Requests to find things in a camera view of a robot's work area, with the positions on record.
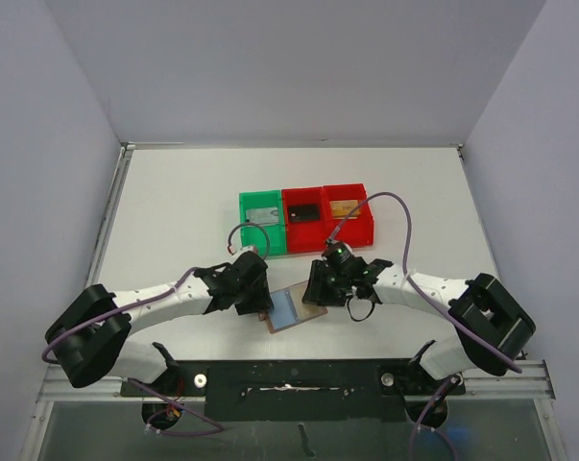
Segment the blue credit card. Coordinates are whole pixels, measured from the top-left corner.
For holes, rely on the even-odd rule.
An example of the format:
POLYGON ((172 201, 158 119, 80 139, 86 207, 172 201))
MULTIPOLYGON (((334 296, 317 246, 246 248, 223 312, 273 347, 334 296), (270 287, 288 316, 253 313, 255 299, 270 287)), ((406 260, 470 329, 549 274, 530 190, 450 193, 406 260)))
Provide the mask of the blue credit card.
POLYGON ((290 290, 283 289, 272 293, 271 300, 272 307, 268 312, 268 319, 272 331, 290 328, 299 321, 290 290))

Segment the brown leather card holder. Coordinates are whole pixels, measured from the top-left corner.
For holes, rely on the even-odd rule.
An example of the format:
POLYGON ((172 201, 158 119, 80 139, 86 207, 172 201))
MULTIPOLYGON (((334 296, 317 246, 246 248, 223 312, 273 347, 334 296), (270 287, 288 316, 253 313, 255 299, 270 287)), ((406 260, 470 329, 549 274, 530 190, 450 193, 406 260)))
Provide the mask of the brown leather card holder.
MULTIPOLYGON (((293 325, 293 327, 297 327, 305 322, 314 320, 316 318, 322 317, 322 316, 327 314, 327 308, 325 306, 309 305, 309 304, 304 304, 302 302, 302 295, 304 294, 306 286, 307 286, 307 282, 303 281, 303 282, 293 284, 293 285, 290 285, 288 287, 279 289, 279 290, 288 289, 291 291, 291 295, 292 295, 293 301, 295 303, 295 308, 297 310, 297 315, 299 318, 299 321, 295 325, 293 325)), ((282 330, 277 330, 277 331, 272 331, 270 321, 268 319, 268 312, 269 311, 267 311, 265 313, 260 313, 258 315, 258 320, 260 322, 264 322, 266 324, 268 331, 271 334, 275 334, 277 332, 287 330, 288 328, 285 328, 282 330)))

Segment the red plastic double bin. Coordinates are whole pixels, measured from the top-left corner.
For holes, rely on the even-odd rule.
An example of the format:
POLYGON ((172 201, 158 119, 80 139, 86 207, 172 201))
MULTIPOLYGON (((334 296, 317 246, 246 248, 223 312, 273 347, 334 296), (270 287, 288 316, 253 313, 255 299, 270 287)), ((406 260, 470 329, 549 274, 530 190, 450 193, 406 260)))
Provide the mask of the red plastic double bin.
MULTIPOLYGON (((288 188, 281 190, 281 200, 285 214, 286 243, 289 254, 322 251, 326 240, 343 220, 331 218, 330 200, 358 200, 367 198, 363 183, 332 184, 313 187, 288 188), (316 204, 321 219, 316 222, 290 223, 287 208, 292 205, 316 204)), ((368 205, 363 205, 357 219, 348 219, 337 233, 337 240, 348 243, 353 248, 369 247, 374 243, 374 216, 368 205)))

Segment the green plastic bin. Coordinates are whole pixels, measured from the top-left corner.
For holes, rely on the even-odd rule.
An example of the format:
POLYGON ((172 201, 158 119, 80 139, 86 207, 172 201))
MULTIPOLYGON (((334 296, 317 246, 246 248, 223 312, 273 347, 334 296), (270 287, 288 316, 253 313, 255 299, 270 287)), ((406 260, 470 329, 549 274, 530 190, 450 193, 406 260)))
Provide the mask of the green plastic bin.
POLYGON ((269 237, 268 256, 287 254, 286 226, 281 192, 276 190, 241 192, 239 211, 242 223, 254 223, 269 237))

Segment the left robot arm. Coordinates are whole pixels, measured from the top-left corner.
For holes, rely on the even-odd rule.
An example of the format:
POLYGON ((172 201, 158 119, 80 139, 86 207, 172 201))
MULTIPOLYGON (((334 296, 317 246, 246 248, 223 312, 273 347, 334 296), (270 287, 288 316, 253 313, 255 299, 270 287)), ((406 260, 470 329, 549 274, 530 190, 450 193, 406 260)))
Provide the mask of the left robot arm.
POLYGON ((266 261, 251 249, 207 268, 188 269, 178 280, 132 291, 101 284, 83 290, 46 331, 42 360, 58 364, 75 388, 106 376, 157 381, 176 365, 161 341, 139 343, 138 332, 180 317, 234 308, 240 315, 272 306, 266 261))

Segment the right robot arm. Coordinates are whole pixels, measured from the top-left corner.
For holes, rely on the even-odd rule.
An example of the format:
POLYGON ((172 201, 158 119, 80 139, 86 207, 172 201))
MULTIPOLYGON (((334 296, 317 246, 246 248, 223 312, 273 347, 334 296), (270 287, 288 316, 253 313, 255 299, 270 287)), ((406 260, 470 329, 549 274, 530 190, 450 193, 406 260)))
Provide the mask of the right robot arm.
POLYGON ((302 297, 306 304, 348 306, 403 305, 450 322, 453 334, 431 340, 413 357, 434 380, 479 369, 492 376, 519 371, 516 360, 536 324, 515 298, 490 274, 474 279, 439 278, 376 258, 366 261, 336 242, 311 264, 302 297))

